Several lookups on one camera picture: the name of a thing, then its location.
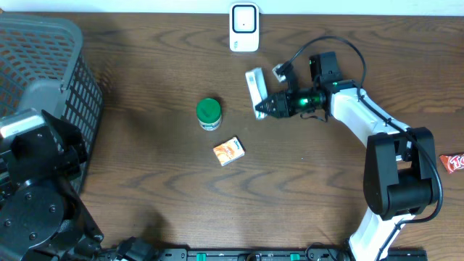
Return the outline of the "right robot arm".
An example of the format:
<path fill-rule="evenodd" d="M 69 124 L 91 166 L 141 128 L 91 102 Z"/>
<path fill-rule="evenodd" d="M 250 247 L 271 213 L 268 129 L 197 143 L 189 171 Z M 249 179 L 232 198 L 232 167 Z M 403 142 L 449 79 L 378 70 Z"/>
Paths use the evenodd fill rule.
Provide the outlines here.
<path fill-rule="evenodd" d="M 427 128 L 411 128 L 385 112 L 362 84 L 343 77 L 333 52 L 309 58 L 312 88 L 300 88 L 291 62 L 273 74 L 284 91 L 269 95 L 255 109 L 287 118 L 321 109 L 342 122 L 366 148 L 363 193 L 367 211 L 338 260 L 386 260 L 388 248 L 407 224 L 433 220 L 443 204 L 436 169 L 434 137 Z"/>

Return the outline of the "white green medicine box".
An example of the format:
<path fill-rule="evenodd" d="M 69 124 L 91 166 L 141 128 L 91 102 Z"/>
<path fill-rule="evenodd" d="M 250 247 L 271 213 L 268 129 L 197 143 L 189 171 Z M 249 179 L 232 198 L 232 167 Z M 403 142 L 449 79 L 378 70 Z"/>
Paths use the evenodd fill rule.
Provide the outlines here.
<path fill-rule="evenodd" d="M 259 112 L 255 107 L 268 97 L 268 92 L 265 84 L 264 75 L 261 67 L 245 73 L 246 83 L 249 89 L 250 98 L 252 100 L 252 109 L 257 120 L 263 120 L 268 115 L 264 112 Z"/>

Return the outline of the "green lid jar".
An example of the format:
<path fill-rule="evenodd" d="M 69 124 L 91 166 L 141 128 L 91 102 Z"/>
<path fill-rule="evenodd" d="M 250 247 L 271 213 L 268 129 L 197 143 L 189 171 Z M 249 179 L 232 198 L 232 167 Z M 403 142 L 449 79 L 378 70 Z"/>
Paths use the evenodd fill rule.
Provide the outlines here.
<path fill-rule="evenodd" d="M 211 98 L 202 99 L 196 106 L 196 116 L 200 126 L 206 131 L 214 131 L 222 123 L 220 103 Z"/>

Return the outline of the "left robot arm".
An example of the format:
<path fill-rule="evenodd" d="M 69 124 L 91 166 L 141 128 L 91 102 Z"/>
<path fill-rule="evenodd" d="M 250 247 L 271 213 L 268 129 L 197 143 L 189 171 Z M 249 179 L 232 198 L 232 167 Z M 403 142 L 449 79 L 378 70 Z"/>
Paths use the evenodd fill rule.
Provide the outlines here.
<path fill-rule="evenodd" d="M 45 110 L 1 119 L 1 259 L 96 260 L 103 233 L 73 188 L 80 129 Z"/>

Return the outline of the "orange white tissue packet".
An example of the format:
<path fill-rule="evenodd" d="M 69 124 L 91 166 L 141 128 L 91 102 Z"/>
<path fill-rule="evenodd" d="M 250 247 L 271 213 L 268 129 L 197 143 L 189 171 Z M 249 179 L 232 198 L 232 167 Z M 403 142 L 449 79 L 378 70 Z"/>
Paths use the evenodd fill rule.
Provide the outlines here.
<path fill-rule="evenodd" d="M 216 146 L 213 152 L 222 167 L 245 155 L 245 149 L 236 136 Z"/>

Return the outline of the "red snack packet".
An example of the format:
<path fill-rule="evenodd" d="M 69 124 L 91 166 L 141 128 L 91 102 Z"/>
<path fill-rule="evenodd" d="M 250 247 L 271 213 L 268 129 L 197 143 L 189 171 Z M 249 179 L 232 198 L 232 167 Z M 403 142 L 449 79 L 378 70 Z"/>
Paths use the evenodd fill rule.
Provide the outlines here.
<path fill-rule="evenodd" d="M 444 155 L 440 155 L 439 159 L 441 160 L 444 168 L 449 174 L 452 174 L 464 168 L 463 154 L 453 154 L 453 155 L 444 154 Z"/>

